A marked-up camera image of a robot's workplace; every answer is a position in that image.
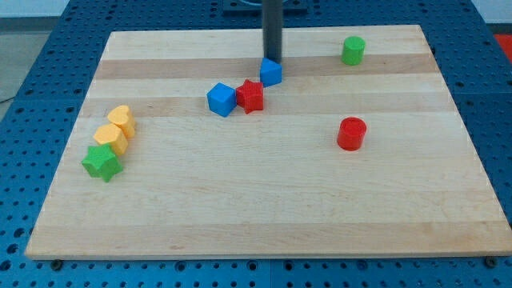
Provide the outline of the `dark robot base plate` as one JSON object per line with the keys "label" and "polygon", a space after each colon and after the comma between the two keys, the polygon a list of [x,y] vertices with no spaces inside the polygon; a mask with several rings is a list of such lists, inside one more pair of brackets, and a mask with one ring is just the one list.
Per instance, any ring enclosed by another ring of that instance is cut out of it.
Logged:
{"label": "dark robot base plate", "polygon": [[[307,0],[282,0],[284,12],[305,13],[308,10]],[[262,0],[222,0],[222,14],[235,16],[242,14],[259,15],[262,12]]]}

